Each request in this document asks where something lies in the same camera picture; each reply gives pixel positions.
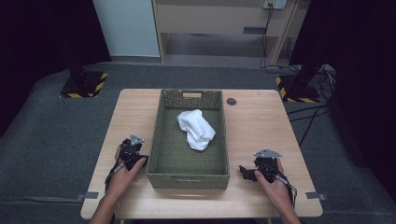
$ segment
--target white cabinet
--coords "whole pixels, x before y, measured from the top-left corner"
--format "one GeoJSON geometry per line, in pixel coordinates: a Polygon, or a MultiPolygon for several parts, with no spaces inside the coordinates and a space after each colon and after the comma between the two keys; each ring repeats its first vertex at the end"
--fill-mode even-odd
{"type": "Polygon", "coordinates": [[[111,56],[160,57],[149,0],[93,0],[111,56]]]}

